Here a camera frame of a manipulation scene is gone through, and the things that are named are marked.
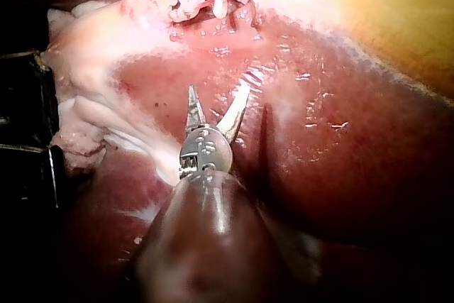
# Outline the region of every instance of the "yellow fat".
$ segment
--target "yellow fat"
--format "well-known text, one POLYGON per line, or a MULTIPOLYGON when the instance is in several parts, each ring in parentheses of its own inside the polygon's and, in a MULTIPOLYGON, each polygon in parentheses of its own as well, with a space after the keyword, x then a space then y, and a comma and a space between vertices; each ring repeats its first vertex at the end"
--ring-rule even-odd
POLYGON ((323 3, 321 17, 368 52, 454 98, 454 0, 289 1, 309 12, 323 3))

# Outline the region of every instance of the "forceps jaw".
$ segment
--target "forceps jaw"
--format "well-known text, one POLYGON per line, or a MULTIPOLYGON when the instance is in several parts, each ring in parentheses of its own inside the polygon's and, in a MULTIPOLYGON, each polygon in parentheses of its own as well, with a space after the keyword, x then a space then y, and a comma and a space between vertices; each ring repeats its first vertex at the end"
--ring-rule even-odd
POLYGON ((179 178, 205 169, 230 172, 236 139, 249 97, 249 87, 242 85, 224 117, 216 126, 208 124, 194 85, 189 86, 186 139, 179 153, 179 178))
POLYGON ((187 107, 187 120, 185 133, 186 137, 195 129, 206 124, 205 114, 201 108, 199 95, 197 94, 196 87, 189 85, 188 107, 187 107))
MULTIPOLYGON (((229 143, 232 143, 240 130, 243 121, 246 105, 250 94, 250 88, 242 84, 236 94, 232 104, 229 106, 226 114, 216 124, 216 128, 222 133, 229 143)), ((201 107, 196 87, 189 85, 188 111, 185 133, 186 137, 195 129, 208 126, 205 114, 201 107)))

